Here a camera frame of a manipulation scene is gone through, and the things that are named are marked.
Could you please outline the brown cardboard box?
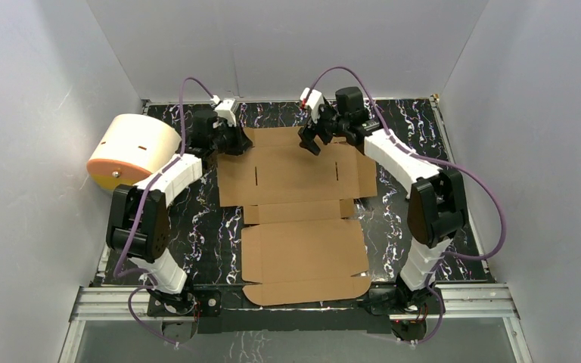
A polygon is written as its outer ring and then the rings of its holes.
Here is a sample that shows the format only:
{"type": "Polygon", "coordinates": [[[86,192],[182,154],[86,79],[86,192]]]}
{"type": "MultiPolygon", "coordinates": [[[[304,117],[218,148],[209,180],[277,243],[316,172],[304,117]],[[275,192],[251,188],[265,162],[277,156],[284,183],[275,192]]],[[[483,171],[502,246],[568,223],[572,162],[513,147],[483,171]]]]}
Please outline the brown cardboard box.
{"type": "Polygon", "coordinates": [[[354,202],[377,195],[377,165],[341,139],[313,155],[295,127],[248,128],[253,146],[219,155],[221,206],[243,210],[241,276],[258,306],[355,299],[370,285],[354,202]]]}

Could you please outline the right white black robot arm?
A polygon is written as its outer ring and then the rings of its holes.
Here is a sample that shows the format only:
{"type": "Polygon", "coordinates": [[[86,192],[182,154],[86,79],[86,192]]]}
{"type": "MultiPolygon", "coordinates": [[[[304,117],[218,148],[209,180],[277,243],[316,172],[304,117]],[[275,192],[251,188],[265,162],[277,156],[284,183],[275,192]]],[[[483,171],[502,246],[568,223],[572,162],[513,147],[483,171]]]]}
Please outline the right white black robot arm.
{"type": "Polygon", "coordinates": [[[319,155],[323,145],[344,138],[405,188],[412,245],[396,282],[401,287],[396,304],[406,313],[417,312],[426,302],[423,289],[431,285],[436,264],[456,232],[468,223],[462,174],[423,160],[392,130],[372,119],[357,87],[339,89],[335,104],[321,92],[305,88],[300,101],[309,113],[298,132],[302,148],[319,155]]]}

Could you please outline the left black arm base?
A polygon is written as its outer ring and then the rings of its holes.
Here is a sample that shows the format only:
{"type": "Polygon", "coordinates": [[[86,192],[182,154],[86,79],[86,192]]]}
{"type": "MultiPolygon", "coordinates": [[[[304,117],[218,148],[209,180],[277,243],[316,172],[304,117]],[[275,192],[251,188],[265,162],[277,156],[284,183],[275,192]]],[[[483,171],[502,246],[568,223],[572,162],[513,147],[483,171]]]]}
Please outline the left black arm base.
{"type": "Polygon", "coordinates": [[[148,294],[148,316],[161,318],[161,333],[180,343],[195,337],[202,318],[218,318],[222,311],[222,292],[215,288],[186,283],[180,293],[148,294]]]}

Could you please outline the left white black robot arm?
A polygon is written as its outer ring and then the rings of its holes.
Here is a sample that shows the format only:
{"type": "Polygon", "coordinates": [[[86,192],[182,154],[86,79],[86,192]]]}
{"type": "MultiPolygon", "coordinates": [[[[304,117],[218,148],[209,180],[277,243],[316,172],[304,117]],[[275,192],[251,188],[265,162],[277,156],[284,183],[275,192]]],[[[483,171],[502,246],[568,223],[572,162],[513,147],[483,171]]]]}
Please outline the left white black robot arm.
{"type": "Polygon", "coordinates": [[[133,185],[117,186],[106,234],[107,246],[120,254],[114,276],[138,272],[147,278],[147,289],[166,296],[166,304],[176,314],[191,312],[196,296],[185,287],[187,274],[169,251],[168,209],[203,176],[208,157],[239,156],[252,145],[232,109],[200,110],[193,114],[182,146],[164,166],[133,185]]]}

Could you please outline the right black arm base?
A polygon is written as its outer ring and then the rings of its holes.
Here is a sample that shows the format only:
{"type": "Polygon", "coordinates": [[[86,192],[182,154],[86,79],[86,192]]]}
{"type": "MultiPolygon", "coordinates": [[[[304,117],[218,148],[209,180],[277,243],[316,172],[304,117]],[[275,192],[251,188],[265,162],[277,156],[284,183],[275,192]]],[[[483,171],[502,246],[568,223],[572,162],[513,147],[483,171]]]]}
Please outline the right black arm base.
{"type": "Polygon", "coordinates": [[[410,290],[401,278],[392,286],[371,286],[358,307],[372,315],[401,315],[391,321],[393,335],[413,346],[432,338],[446,313],[442,292],[434,282],[410,290]]]}

